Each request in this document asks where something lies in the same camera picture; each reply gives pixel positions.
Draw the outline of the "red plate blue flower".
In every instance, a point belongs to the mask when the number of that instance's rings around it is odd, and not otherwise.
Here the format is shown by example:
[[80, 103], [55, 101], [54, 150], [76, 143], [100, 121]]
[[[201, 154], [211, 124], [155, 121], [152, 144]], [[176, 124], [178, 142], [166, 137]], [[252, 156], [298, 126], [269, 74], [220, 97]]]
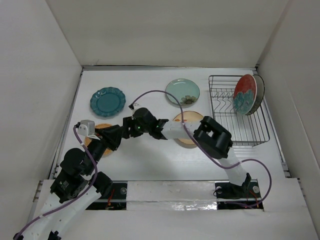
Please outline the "red plate blue flower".
[[234, 110], [246, 115], [252, 109], [257, 97], [257, 83], [253, 75], [245, 74], [237, 82], [233, 93]]

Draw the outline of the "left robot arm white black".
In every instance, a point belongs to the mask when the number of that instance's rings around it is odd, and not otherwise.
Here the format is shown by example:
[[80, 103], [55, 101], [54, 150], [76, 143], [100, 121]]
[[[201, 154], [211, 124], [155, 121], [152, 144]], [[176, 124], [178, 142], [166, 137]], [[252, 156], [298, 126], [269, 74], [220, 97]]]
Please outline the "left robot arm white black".
[[115, 151], [122, 140], [123, 127], [85, 129], [84, 121], [73, 127], [76, 138], [92, 137], [88, 146], [68, 150], [61, 162], [61, 171], [50, 187], [40, 215], [31, 220], [15, 240], [60, 240], [84, 210], [99, 198], [112, 194], [113, 181], [97, 164], [106, 149]]

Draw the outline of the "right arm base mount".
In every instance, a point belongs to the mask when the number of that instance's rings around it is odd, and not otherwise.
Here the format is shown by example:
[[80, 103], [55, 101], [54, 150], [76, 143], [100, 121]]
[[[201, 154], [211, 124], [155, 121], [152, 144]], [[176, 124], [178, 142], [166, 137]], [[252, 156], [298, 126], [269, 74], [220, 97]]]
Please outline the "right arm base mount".
[[236, 191], [228, 181], [216, 181], [213, 195], [216, 197], [218, 210], [264, 209], [258, 181], [251, 180], [244, 192]]

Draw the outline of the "grey tree plate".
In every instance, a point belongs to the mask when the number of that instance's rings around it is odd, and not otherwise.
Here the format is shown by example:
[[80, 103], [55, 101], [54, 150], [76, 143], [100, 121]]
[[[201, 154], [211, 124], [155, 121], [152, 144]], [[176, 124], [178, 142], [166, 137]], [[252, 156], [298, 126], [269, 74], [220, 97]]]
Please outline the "grey tree plate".
[[256, 97], [251, 110], [246, 114], [247, 116], [252, 115], [258, 110], [265, 95], [265, 82], [263, 78], [258, 74], [254, 74], [253, 78], [256, 82]]

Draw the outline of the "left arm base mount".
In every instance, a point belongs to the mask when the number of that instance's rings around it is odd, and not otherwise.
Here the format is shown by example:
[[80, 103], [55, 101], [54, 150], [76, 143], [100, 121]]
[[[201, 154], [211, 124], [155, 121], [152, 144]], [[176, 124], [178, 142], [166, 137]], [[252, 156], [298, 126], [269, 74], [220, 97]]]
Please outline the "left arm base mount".
[[107, 196], [100, 197], [90, 204], [86, 210], [98, 211], [121, 211], [127, 209], [127, 181], [115, 181], [110, 193]]

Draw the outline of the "orange woven plate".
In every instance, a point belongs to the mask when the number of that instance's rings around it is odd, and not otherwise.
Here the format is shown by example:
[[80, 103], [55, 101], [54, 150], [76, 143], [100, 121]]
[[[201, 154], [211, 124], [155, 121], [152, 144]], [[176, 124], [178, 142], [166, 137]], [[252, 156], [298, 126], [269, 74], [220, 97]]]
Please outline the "orange woven plate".
[[[97, 124], [97, 125], [95, 126], [95, 128], [96, 128], [96, 129], [104, 129], [104, 128], [108, 128], [108, 127], [111, 127], [111, 126], [112, 126], [112, 125], [109, 124], [109, 123], [100, 123], [100, 124]], [[89, 144], [91, 143], [91, 141], [92, 141], [91, 138], [85, 137], [85, 139], [84, 139], [84, 144], [85, 144], [85, 146], [88, 147]], [[103, 157], [106, 157], [107, 155], [111, 154], [112, 152], [113, 152], [112, 150], [110, 150], [109, 148], [107, 148], [107, 149], [104, 151], [104, 153], [103, 153], [102, 156], [103, 156]]]

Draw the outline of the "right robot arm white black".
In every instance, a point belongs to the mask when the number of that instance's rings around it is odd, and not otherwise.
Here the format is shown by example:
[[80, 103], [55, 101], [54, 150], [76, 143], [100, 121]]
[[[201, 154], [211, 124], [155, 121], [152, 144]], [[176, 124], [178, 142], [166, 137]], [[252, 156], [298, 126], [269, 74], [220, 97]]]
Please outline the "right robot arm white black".
[[134, 111], [132, 116], [123, 118], [125, 139], [149, 134], [157, 140], [190, 139], [206, 156], [224, 169], [229, 182], [221, 190], [226, 199], [237, 200], [249, 191], [252, 180], [241, 166], [232, 148], [232, 135], [212, 117], [200, 121], [184, 122], [157, 119], [145, 107]]

